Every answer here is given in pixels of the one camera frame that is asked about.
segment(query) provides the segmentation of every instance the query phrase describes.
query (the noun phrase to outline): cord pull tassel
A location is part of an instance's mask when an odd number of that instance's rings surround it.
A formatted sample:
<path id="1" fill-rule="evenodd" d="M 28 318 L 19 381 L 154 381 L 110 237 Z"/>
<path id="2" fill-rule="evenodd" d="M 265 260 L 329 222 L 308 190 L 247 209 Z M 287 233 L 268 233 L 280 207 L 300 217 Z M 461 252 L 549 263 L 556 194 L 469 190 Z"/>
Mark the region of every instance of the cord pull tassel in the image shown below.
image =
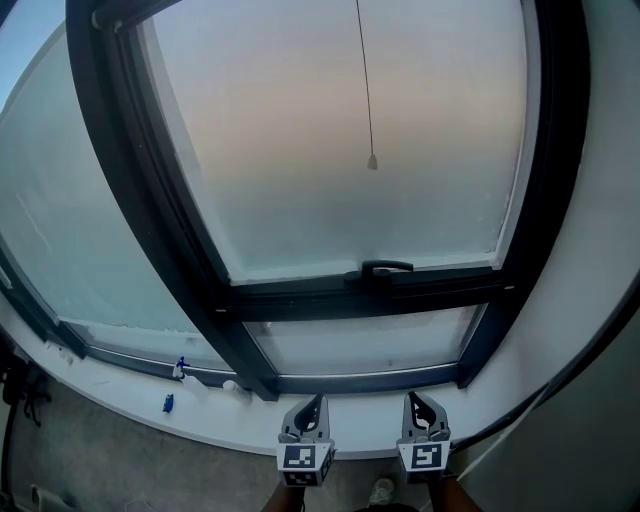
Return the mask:
<path id="1" fill-rule="evenodd" d="M 369 161 L 367 162 L 367 167 L 372 171 L 378 170 L 378 159 L 376 158 L 376 155 L 374 155 L 373 153 L 371 153 L 371 156 L 369 157 Z"/>

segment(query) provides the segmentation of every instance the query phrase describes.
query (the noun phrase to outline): frosted glass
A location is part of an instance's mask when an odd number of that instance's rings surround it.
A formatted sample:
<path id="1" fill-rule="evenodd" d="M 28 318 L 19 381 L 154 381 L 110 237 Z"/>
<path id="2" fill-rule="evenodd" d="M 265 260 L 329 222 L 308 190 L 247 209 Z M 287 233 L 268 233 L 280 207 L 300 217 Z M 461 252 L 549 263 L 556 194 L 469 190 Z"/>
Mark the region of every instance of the frosted glass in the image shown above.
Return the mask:
<path id="1" fill-rule="evenodd" d="M 384 372 L 457 361 L 475 309 L 246 327 L 278 373 Z"/>
<path id="2" fill-rule="evenodd" d="M 201 338 L 111 194 L 82 119 L 62 30 L 7 100 L 0 155 L 0 234 L 60 319 L 122 328 L 122 345 L 127 328 L 149 331 L 148 340 L 154 331 Z M 213 348 L 204 350 L 227 368 Z"/>
<path id="3" fill-rule="evenodd" d="M 525 115 L 520 2 L 360 5 L 377 171 L 355 1 L 189 0 L 145 22 L 183 172 L 235 283 L 495 256 Z"/>

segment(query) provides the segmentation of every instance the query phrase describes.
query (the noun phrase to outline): sneaker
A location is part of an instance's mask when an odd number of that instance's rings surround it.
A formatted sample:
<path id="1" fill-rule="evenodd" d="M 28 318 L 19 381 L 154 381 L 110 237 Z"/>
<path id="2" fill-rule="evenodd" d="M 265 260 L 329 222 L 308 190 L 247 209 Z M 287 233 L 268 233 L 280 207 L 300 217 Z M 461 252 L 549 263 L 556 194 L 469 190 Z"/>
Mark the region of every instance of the sneaker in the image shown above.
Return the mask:
<path id="1" fill-rule="evenodd" d="M 393 484 L 393 481 L 389 478 L 379 478 L 375 484 L 373 484 L 373 489 L 371 489 L 371 495 L 369 496 L 369 506 L 385 506 L 391 503 L 393 499 L 393 491 L 396 486 Z"/>

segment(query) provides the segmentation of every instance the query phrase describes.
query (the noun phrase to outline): window handle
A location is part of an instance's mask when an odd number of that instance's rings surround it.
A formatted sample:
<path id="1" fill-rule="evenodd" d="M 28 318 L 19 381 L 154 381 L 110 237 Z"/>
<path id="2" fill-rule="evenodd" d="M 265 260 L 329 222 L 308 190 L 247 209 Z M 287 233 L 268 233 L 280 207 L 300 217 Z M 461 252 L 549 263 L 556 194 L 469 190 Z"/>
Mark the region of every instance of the window handle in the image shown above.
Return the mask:
<path id="1" fill-rule="evenodd" d="M 391 283 L 391 270 L 413 272 L 413 264 L 404 261 L 366 260 L 362 262 L 362 270 L 347 272 L 344 282 L 348 285 L 380 285 Z"/>

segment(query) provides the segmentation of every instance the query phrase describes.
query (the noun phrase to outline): floor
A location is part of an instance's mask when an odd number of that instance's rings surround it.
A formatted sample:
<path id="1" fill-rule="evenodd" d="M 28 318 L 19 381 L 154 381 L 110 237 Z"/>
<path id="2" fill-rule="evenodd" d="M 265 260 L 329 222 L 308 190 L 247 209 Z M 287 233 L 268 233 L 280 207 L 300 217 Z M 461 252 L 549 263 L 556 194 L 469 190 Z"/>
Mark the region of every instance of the floor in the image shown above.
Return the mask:
<path id="1" fill-rule="evenodd" d="M 84 512 L 121 512 L 133 500 L 148 501 L 156 512 L 255 512 L 277 484 L 271 457 L 155 430 L 57 382 L 49 382 L 49 391 L 53 402 L 40 407 L 41 428 L 16 415 L 9 478 L 18 503 L 28 503 L 30 485 L 37 484 Z M 373 482 L 399 472 L 397 459 L 338 461 L 325 484 L 307 492 L 306 510 L 364 507 Z M 428 499 L 425 486 L 398 489 L 397 501 L 418 509 Z M 150 512 L 140 502 L 127 510 Z"/>

